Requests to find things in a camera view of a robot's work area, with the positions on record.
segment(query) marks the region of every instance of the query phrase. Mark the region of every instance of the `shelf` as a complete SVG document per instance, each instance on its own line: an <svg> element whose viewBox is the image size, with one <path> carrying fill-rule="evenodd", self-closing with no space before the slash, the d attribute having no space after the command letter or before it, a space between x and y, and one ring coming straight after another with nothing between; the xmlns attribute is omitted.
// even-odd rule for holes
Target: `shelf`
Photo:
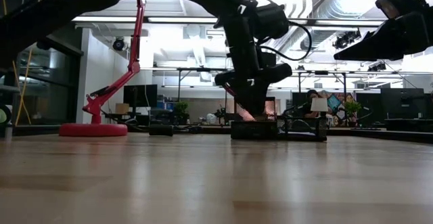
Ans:
<svg viewBox="0 0 433 224"><path fill-rule="evenodd" d="M6 91L6 92L11 92L11 93L19 93L20 92L18 87L7 86L7 85L0 85L0 91Z"/></svg>

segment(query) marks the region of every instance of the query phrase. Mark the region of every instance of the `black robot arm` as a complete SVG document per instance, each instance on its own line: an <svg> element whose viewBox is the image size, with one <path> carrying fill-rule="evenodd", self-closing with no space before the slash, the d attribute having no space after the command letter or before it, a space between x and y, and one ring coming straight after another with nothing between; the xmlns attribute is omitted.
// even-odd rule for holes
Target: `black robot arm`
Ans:
<svg viewBox="0 0 433 224"><path fill-rule="evenodd" d="M433 45L433 9L425 0L377 0L376 6L388 20L335 54L336 60L399 60Z"/></svg>
<svg viewBox="0 0 433 224"><path fill-rule="evenodd" d="M0 20L0 68L9 68L16 54L38 39L85 13L103 10L120 0L42 0ZM256 0L190 0L219 21L227 36L234 71L215 78L251 115L264 112L268 86L292 74L290 66L266 66L256 40L277 39L288 31L282 6L257 7Z"/></svg>

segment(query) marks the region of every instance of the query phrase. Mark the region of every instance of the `red lamp arm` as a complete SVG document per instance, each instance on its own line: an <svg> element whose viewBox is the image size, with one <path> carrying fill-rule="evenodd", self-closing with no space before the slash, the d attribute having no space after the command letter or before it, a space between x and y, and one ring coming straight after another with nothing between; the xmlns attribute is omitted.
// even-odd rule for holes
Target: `red lamp arm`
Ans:
<svg viewBox="0 0 433 224"><path fill-rule="evenodd" d="M131 39L131 56L129 58L128 71L121 76L112 85L107 86L99 91L93 92L87 96L88 104L83 107L85 112L92 114L92 124L101 123L101 107L135 74L140 72L139 49L140 38L144 19L145 1L137 0L137 20L135 21L134 35Z"/></svg>

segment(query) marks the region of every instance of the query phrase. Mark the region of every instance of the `glass wall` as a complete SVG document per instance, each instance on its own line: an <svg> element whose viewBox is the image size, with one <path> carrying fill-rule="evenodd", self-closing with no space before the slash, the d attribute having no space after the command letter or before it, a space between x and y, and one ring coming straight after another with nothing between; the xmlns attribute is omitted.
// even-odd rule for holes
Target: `glass wall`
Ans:
<svg viewBox="0 0 433 224"><path fill-rule="evenodd" d="M59 125L75 122L79 58L56 49L32 45L18 55L19 85L24 105L19 125ZM14 98L19 108L20 96Z"/></svg>

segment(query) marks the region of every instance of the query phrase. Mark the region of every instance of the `person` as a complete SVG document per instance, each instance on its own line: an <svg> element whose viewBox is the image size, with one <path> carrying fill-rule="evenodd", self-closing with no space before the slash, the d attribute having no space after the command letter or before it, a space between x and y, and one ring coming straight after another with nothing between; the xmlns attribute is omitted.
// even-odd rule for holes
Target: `person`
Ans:
<svg viewBox="0 0 433 224"><path fill-rule="evenodd" d="M319 93L317 91L315 91L314 89L311 89L306 93L307 103L305 103L301 109L302 115L305 118L317 118L318 116L320 116L319 112L312 112L311 111L311 104L313 103L313 98L321 98L321 96L319 95ZM328 106L328 112L327 113L332 113L332 110L331 110L331 108L329 108L329 106Z"/></svg>

